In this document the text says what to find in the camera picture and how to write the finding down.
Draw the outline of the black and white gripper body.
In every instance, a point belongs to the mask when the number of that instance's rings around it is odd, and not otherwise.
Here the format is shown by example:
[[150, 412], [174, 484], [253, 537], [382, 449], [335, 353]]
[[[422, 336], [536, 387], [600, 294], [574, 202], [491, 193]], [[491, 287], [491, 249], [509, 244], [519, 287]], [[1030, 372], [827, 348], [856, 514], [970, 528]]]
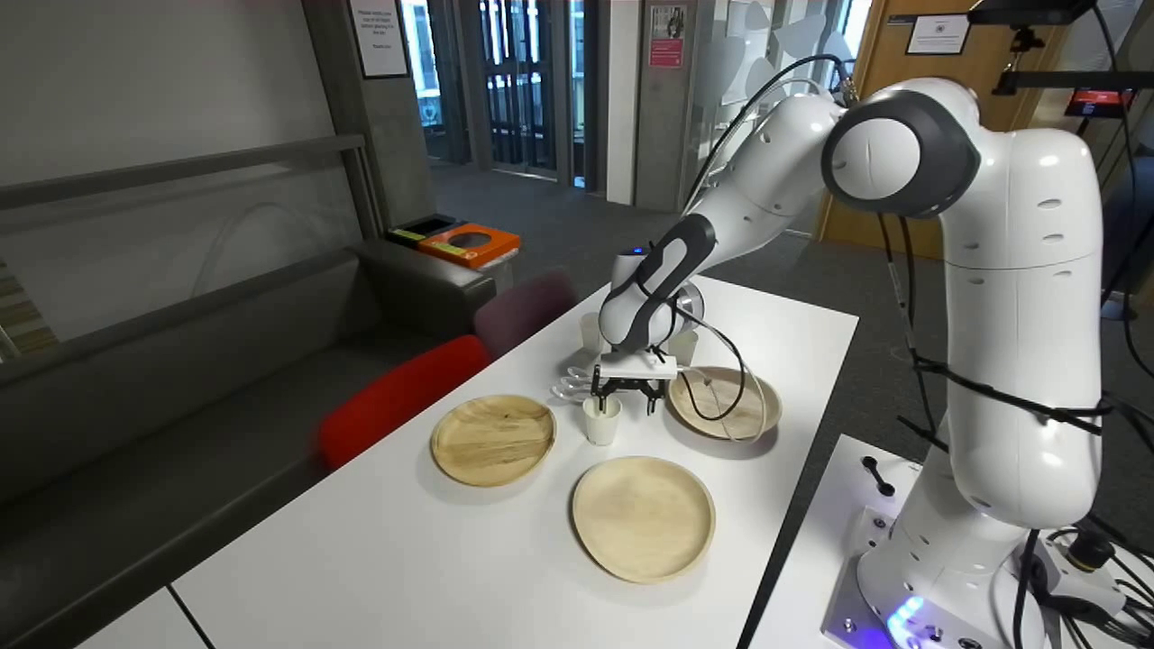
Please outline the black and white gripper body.
[[680, 365], [662, 353], [662, 348], [640, 348], [640, 353], [628, 353], [628, 357], [600, 357], [594, 362], [594, 387], [600, 391], [615, 391], [615, 387], [630, 387], [630, 383], [667, 383], [680, 372]]

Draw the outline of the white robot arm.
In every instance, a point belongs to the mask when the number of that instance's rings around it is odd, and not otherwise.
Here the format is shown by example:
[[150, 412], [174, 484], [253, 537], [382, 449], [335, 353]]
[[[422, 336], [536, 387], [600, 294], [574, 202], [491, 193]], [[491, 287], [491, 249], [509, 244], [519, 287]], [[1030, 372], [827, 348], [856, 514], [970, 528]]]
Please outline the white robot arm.
[[1048, 649], [1041, 618], [1016, 604], [1025, 540], [1078, 524], [1101, 485], [1104, 204], [1084, 141], [993, 131], [953, 78], [856, 108], [790, 98], [660, 241], [615, 263], [604, 353], [662, 345], [680, 285], [769, 244], [814, 193], [940, 223], [945, 445], [886, 537], [856, 555], [857, 640]]

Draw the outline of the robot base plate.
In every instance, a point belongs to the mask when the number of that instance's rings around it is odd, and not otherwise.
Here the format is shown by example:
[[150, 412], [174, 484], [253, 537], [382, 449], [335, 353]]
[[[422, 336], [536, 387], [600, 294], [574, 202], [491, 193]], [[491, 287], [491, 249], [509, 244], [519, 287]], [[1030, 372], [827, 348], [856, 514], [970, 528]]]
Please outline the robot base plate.
[[970, 505], [940, 449], [886, 524], [866, 524], [828, 594], [821, 631], [850, 649], [1011, 649], [995, 613], [1022, 528]]

